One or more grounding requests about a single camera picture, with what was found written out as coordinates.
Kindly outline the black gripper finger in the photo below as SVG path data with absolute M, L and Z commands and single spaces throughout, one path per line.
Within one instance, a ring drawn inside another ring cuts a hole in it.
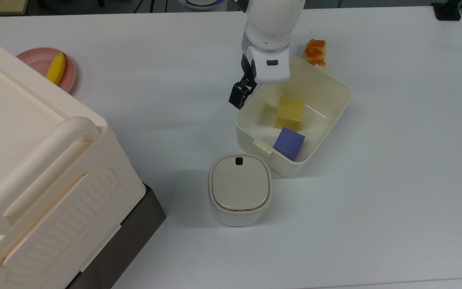
M 250 79 L 244 75 L 240 81 L 233 85 L 229 103 L 239 110 L 242 109 L 249 96 L 255 91 L 255 88 L 256 82 L 254 78 Z

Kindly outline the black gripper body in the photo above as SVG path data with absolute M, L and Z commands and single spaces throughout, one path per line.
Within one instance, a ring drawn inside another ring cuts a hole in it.
M 251 64 L 245 54 L 241 57 L 241 68 L 243 71 L 243 77 L 240 80 L 240 84 L 242 86 L 256 86 L 255 68 L 251 67 Z

